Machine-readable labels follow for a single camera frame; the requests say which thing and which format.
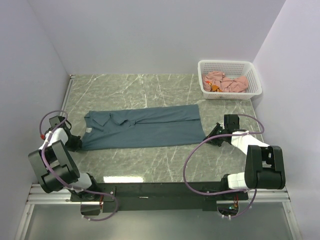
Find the teal blue t shirt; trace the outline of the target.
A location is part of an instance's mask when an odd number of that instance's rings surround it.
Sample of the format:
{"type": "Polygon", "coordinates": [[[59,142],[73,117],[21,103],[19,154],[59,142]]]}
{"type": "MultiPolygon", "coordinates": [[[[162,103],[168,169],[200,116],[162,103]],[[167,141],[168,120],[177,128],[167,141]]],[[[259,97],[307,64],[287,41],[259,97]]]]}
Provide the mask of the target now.
{"type": "Polygon", "coordinates": [[[206,136],[196,104],[89,111],[84,120],[84,151],[192,145],[206,136]]]}

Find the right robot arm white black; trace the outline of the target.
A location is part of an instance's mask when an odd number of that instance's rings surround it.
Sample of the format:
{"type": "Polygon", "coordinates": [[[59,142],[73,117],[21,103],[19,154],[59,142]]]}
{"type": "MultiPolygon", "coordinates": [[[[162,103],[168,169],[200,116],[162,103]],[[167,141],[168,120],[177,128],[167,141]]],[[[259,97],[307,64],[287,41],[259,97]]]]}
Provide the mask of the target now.
{"type": "Polygon", "coordinates": [[[208,144],[221,146],[227,142],[245,154],[243,172],[224,176],[219,187],[222,198],[230,200],[238,189],[282,190],[286,184],[283,152],[279,146],[268,145],[243,129],[222,127],[219,123],[205,138],[208,144]]]}

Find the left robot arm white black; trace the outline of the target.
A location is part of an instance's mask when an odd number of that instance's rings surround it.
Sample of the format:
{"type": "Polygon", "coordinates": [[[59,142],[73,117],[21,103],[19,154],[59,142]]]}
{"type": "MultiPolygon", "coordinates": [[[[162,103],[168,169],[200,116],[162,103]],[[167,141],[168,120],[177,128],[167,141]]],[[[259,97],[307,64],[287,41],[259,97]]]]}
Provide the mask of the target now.
{"type": "Polygon", "coordinates": [[[28,155],[42,189],[46,193],[68,189],[80,200],[97,200],[100,195],[97,181],[91,174],[81,173],[69,153],[81,146],[80,137],[62,127],[49,129],[43,137],[42,146],[28,155]]]}

